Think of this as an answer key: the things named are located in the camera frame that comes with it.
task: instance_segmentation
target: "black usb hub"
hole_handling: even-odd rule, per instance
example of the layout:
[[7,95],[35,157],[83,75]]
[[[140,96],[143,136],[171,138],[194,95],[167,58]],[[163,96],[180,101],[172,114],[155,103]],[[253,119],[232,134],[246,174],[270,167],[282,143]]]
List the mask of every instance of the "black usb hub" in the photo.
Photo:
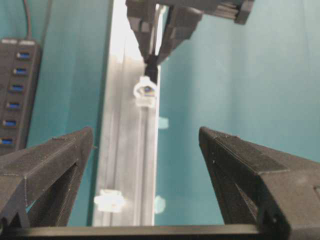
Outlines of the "black usb hub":
[[0,42],[0,155],[26,147],[41,56],[34,40]]

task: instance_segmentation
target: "black bar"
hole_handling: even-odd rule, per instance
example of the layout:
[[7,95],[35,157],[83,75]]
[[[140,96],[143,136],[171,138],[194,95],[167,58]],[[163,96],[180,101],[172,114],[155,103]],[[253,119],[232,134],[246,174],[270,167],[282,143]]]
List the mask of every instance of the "black bar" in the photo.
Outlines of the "black bar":
[[197,240],[270,240],[269,229],[250,224],[207,226],[139,226],[139,227],[36,227],[9,229],[5,239],[197,239]]

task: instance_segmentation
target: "blue usb port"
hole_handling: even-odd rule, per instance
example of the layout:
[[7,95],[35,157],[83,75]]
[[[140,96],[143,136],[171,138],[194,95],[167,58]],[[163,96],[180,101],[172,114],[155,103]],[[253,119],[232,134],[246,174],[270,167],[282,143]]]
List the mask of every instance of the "blue usb port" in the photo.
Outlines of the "blue usb port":
[[25,75],[27,75],[27,69],[17,67],[13,70],[13,74],[19,75],[19,76],[25,76]]
[[18,52],[16,54],[16,58],[20,60],[28,60],[30,59],[30,53],[28,52]]
[[14,84],[11,86],[11,91],[21,93],[24,90],[24,86]]
[[13,142],[12,138],[0,138],[0,145],[11,145]]
[[18,103],[18,102],[8,102],[7,105],[6,105],[6,107],[7,107],[8,109],[14,109],[14,110],[16,110],[16,109],[19,109],[19,108],[20,108],[20,103]]
[[4,120],[3,121],[3,126],[10,127],[10,128],[16,127],[17,126],[17,121],[15,121],[15,120]]

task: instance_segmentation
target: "teal wall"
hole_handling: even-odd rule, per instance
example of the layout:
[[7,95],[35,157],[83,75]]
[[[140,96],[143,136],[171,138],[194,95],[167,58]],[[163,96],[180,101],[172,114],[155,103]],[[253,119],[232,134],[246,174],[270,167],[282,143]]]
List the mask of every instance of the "teal wall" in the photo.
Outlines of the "teal wall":
[[[33,37],[43,56],[28,146],[85,126],[99,146],[100,109],[111,0],[29,0]],[[26,33],[21,0],[0,1],[0,38]],[[71,214],[71,226],[91,223],[98,150],[92,150]]]
[[156,224],[223,223],[201,126],[320,160],[319,17],[319,0],[256,0],[245,26],[205,16],[162,65]]

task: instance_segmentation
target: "cable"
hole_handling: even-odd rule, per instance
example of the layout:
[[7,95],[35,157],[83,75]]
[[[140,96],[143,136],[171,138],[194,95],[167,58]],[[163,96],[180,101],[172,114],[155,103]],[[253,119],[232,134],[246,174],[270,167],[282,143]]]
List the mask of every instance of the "cable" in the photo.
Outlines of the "cable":
[[25,18],[26,18],[26,26],[27,26],[27,33],[25,39],[30,40],[32,38],[32,31],[31,31],[31,18],[30,18],[30,10],[27,3],[27,0],[22,0],[24,11],[25,11]]

